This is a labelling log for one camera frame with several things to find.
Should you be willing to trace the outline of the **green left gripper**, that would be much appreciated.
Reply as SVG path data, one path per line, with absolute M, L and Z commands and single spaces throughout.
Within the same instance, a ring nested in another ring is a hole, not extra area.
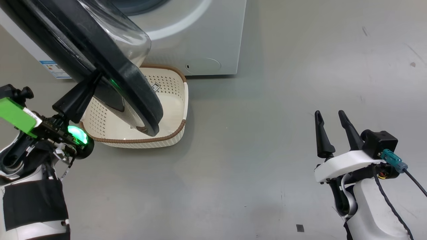
M 69 122 L 80 122 L 101 79 L 100 72 L 85 77 L 52 105 L 58 114 L 51 118 L 38 116 L 10 98 L 1 99 L 1 118 L 19 129 L 24 139 L 30 142 L 51 140 L 64 143 L 75 152 L 76 159 L 87 158 L 93 152 L 94 141 L 79 127 L 70 126 Z

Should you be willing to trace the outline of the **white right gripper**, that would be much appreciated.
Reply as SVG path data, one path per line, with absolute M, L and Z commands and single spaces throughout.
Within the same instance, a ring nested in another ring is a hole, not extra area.
M 350 151 L 334 157 L 335 147 L 330 143 L 326 134 L 322 115 L 319 110 L 315 112 L 317 156 L 322 159 L 329 159 L 314 169 L 315 181 L 317 183 L 327 182 L 347 173 L 350 174 L 350 179 L 345 181 L 346 184 L 356 183 L 363 179 L 372 179 L 374 177 L 372 164 L 377 167 L 376 173 L 387 173 L 387 164 L 384 160 L 372 159 L 361 150 L 364 141 L 346 113 L 340 110 L 338 116 L 341 126 L 346 131 Z

